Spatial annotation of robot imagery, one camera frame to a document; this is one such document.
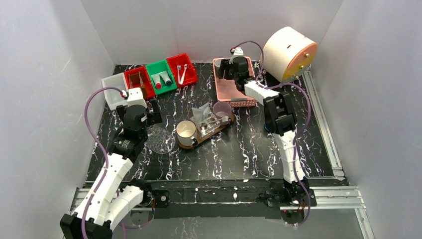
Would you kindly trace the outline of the orange cap toothpaste tube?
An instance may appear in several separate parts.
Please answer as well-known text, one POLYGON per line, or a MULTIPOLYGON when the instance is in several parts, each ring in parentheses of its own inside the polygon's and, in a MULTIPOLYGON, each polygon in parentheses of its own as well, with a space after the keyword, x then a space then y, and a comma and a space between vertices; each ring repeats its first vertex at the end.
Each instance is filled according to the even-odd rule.
POLYGON ((204 120, 204 109, 192 107, 194 122, 200 125, 204 120))

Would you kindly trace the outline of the purple mug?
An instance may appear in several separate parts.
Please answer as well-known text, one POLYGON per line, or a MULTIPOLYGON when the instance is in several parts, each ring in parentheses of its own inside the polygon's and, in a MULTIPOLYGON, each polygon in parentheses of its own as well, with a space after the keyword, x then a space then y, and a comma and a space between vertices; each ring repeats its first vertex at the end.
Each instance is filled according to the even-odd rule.
POLYGON ((232 115, 232 107, 227 102, 217 102, 214 104, 212 111, 215 115, 215 118, 217 120, 220 120, 222 118, 231 118, 232 115))

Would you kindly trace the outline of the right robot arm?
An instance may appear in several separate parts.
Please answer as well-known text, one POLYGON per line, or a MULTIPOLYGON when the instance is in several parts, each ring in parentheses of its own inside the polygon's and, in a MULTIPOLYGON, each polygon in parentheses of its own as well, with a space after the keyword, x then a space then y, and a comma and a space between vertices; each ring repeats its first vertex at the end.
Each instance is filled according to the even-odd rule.
POLYGON ((283 188, 263 198, 277 202, 310 201, 309 183, 301 167, 296 148, 297 118, 289 93, 280 93, 262 85, 249 71, 246 57, 221 58, 213 62, 217 80, 232 80, 235 88, 264 108, 264 127, 275 139, 283 165, 283 188))

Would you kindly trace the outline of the white ribbed mug black rim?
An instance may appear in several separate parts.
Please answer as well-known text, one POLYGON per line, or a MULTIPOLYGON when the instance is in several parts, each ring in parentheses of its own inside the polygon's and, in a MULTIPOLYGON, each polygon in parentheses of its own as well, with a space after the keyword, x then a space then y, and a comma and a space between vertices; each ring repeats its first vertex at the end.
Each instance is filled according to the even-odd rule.
POLYGON ((176 134, 179 144, 183 147, 191 147, 197 143, 197 128, 195 123, 190 120, 178 123, 176 134))

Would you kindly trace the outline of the clear textured square holder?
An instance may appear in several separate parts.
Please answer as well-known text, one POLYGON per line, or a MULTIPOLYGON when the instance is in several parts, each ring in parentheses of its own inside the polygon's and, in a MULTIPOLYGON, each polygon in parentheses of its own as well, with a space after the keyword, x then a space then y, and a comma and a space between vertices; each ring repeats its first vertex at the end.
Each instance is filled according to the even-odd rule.
MULTIPOLYGON (((209 114, 209 118, 207 119, 207 121, 212 121, 212 120, 216 120, 214 113, 210 113, 209 114)), ((200 125, 196 125, 197 128, 197 137, 198 138, 205 138, 210 136, 212 133, 216 132, 216 130, 220 127, 220 123, 214 123, 214 124, 210 124, 210 125, 206 125, 206 126, 201 126, 200 125)))

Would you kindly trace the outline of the beige toothbrush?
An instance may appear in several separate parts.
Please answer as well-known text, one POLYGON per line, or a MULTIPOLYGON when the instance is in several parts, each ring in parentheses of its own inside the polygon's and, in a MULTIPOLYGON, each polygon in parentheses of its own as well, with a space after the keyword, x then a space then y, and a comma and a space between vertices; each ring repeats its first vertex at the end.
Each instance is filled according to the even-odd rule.
POLYGON ((206 126, 206 125, 214 124, 214 123, 217 123, 217 122, 220 123, 220 126, 224 126, 224 125, 229 124, 231 122, 231 119, 229 117, 222 117, 220 119, 203 122, 203 123, 201 123, 201 126, 206 126))

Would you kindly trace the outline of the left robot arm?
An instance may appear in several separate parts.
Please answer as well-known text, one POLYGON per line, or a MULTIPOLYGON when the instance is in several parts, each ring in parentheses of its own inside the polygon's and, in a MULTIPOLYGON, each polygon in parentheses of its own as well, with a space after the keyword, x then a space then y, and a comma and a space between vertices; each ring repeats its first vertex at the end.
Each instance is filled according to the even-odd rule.
POLYGON ((103 151, 105 163, 91 189, 72 214, 63 215, 64 238, 110 239, 123 218, 143 201, 147 186, 142 180, 133 180, 121 193, 118 190, 144 149, 147 128, 162 122, 156 100, 151 104, 152 111, 142 105, 117 107, 123 124, 103 151))

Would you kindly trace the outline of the black cap toothpaste tube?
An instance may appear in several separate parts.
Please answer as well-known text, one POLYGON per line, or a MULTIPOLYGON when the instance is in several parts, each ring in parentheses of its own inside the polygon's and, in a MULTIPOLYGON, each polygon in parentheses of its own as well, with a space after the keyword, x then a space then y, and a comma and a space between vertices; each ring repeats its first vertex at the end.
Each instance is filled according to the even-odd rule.
POLYGON ((205 103, 204 105, 200 106, 199 108, 199 113, 201 116, 201 121, 205 121, 209 118, 209 114, 210 114, 210 105, 209 103, 205 103))

